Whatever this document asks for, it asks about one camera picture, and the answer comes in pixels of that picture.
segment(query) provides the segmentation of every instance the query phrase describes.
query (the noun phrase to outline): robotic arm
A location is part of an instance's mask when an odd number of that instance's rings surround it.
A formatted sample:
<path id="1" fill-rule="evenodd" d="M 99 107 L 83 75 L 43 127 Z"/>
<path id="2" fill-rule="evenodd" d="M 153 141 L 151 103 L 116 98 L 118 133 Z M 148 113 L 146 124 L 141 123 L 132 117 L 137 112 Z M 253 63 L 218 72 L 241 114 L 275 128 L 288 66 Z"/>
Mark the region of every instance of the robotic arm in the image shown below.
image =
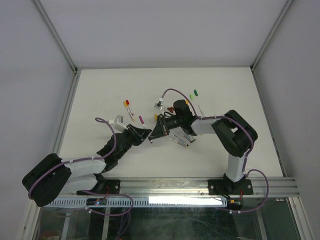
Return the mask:
<path id="1" fill-rule="evenodd" d="M 39 207 L 43 207 L 59 194 L 77 192 L 80 195 L 83 189 L 106 194 L 108 183 L 101 173 L 113 169 L 132 146 L 139 146 L 147 137 L 150 141 L 165 137 L 171 129 L 178 127 L 192 136 L 199 134 L 218 136 L 228 151 L 229 158 L 223 182 L 214 189 L 223 196 L 231 194 L 246 179 L 244 166 L 250 146 L 258 138 L 256 131 L 234 110 L 216 118 L 199 118 L 192 114 L 185 100 L 177 100 L 173 107 L 176 115 L 170 117 L 158 115 L 153 130 L 138 128 L 131 124 L 124 126 L 118 116 L 113 123 L 121 133 L 115 133 L 95 156 L 73 162 L 72 159 L 62 159 L 55 153 L 49 154 L 22 180 L 22 184 L 29 191 L 29 197 Z M 114 151 L 105 156 L 114 147 Z"/>

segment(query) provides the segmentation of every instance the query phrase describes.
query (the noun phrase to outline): white wall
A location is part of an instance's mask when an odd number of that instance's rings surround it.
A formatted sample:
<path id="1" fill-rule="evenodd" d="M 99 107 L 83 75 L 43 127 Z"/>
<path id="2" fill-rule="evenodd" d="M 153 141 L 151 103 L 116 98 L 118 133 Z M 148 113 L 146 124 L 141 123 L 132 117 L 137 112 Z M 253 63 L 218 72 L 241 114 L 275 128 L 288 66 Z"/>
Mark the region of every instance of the white wall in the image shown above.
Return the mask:
<path id="1" fill-rule="evenodd" d="M 30 0 L 0 3 L 0 239 L 16 238 L 22 178 L 50 152 L 72 72 Z"/>
<path id="2" fill-rule="evenodd" d="M 41 2 L 77 67 L 249 67 L 285 0 Z"/>
<path id="3" fill-rule="evenodd" d="M 320 238 L 320 1 L 297 0 L 256 73 L 281 159 Z"/>

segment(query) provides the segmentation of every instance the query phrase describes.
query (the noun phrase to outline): white table surface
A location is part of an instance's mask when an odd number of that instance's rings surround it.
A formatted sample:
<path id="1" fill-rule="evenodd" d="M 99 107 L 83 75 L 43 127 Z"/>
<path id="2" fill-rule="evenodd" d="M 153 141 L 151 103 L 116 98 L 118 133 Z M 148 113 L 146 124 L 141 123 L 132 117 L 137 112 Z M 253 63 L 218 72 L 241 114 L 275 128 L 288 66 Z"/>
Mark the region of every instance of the white table surface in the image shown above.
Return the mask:
<path id="1" fill-rule="evenodd" d="M 142 115 L 147 128 L 153 129 L 154 104 L 164 90 L 175 88 L 189 96 L 200 115 L 198 105 L 206 116 L 222 115 L 236 110 L 258 133 L 258 140 L 249 155 L 246 171 L 259 169 L 268 177 L 282 177 L 281 167 L 269 132 L 267 121 L 249 68 L 136 68 L 82 70 L 71 107 L 60 157 L 92 156 L 112 136 L 107 125 L 95 122 L 122 115 L 124 124 L 132 123 L 123 101 L 129 100 L 138 119 Z M 182 99 L 169 91 L 164 104 L 172 106 Z M 228 163 L 228 153 L 214 134 L 200 135 L 189 148 L 183 148 L 165 137 L 146 140 L 133 146 L 118 162 L 104 173 L 106 177 L 180 178 L 221 177 Z M 260 177 L 258 173 L 251 176 Z"/>

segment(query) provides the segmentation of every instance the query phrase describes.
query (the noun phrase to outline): white light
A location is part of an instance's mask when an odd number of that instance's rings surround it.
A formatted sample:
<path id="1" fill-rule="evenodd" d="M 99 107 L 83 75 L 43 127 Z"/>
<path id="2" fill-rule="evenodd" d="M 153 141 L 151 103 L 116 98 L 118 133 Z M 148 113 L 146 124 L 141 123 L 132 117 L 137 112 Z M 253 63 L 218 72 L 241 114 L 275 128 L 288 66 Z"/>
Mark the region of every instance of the white light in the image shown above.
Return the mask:
<path id="1" fill-rule="evenodd" d="M 199 198 L 184 196 L 150 196 L 149 204 L 223 206 L 221 198 L 218 197 Z"/>

